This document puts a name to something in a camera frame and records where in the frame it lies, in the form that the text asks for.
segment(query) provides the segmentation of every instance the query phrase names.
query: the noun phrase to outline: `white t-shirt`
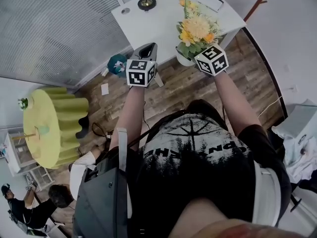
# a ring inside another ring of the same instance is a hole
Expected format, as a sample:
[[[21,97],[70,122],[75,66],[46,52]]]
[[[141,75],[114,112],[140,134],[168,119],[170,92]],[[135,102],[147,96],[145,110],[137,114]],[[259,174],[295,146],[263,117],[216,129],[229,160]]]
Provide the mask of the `white t-shirt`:
[[[92,152],[76,160],[70,170],[69,189],[75,200],[77,200],[78,190],[86,168],[94,169],[96,159]]]

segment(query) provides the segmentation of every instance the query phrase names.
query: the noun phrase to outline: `floor plank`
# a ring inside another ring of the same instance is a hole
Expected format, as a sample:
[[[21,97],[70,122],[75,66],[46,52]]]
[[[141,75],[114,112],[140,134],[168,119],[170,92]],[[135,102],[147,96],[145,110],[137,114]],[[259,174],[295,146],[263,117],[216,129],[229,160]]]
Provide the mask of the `floor plank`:
[[[227,73],[257,114],[260,114],[278,98],[265,64],[243,31],[237,34],[225,51],[230,64]],[[222,103],[212,77],[206,77],[194,67],[184,67],[176,59],[160,66],[158,71],[165,85],[159,88],[152,81],[145,93],[145,118],[150,127],[162,117],[187,107],[195,99],[208,101],[222,116]],[[104,83],[109,83],[109,94],[102,96],[101,85]],[[111,131],[118,120],[128,91],[129,87],[125,79],[107,74],[106,77],[98,75],[82,87],[77,94],[89,100],[90,123],[97,122],[105,131]],[[269,128],[282,116],[281,105],[277,102],[260,116],[260,121],[264,128]],[[143,131],[146,130],[147,126],[143,124]],[[80,150],[86,153],[95,144],[100,145],[103,141],[104,139],[95,136],[90,128],[88,135],[80,140]],[[50,171],[50,174],[55,179],[55,183],[69,183],[67,165]],[[47,190],[38,193],[38,196],[42,200],[46,199]],[[53,214],[56,221],[66,223],[63,228],[70,235],[72,234],[73,213],[73,209],[66,208],[58,209]]]

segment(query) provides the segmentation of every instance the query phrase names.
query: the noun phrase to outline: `yellow tablecloth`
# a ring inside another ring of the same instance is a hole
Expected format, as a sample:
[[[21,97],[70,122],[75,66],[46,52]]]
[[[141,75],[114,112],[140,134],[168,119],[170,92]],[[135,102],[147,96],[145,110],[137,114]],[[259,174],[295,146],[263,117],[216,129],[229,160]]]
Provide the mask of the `yellow tablecloth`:
[[[23,129],[25,134],[36,134],[26,138],[33,158],[50,169],[78,159],[75,134],[82,129],[79,119],[88,114],[88,100],[75,98],[62,87],[37,89],[31,96],[34,104],[24,111]]]

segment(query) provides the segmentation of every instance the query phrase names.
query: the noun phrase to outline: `black cap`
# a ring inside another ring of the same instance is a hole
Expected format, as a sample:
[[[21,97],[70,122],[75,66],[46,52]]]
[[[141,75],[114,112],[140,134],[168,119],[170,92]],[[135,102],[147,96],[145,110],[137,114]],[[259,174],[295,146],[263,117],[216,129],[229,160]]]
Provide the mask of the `black cap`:
[[[6,196],[6,193],[10,190],[10,185],[6,184],[6,185],[2,185],[1,187],[1,192],[3,196]]]

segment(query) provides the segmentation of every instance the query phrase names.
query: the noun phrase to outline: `flower vase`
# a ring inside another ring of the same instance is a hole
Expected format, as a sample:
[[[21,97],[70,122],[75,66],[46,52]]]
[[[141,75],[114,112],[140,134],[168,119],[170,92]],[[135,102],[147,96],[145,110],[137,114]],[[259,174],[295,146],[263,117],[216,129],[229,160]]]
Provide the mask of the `flower vase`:
[[[177,52],[176,57],[177,57],[177,60],[179,61],[179,63],[183,66],[189,67],[189,66],[193,66],[195,64],[193,61],[188,60],[187,58],[182,56],[179,52]]]
[[[27,97],[27,99],[28,99],[28,107],[27,107],[27,109],[32,109],[33,105],[34,105],[34,99],[33,99],[32,96]]]

